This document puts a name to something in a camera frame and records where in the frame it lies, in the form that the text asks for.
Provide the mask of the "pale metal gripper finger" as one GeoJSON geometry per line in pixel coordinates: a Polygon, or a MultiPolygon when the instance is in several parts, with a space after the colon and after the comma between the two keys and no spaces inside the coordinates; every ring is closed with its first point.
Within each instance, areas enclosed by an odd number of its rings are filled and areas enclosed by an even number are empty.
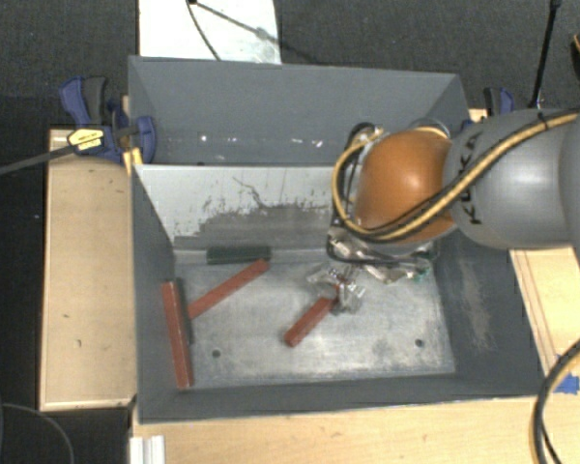
{"type": "Polygon", "coordinates": [[[365,288],[355,280],[340,282],[337,286],[336,306],[341,313],[355,314],[363,304],[365,288]]]}
{"type": "Polygon", "coordinates": [[[335,289],[342,282],[342,277],[338,269],[325,266],[308,275],[306,281],[315,288],[335,289]]]}

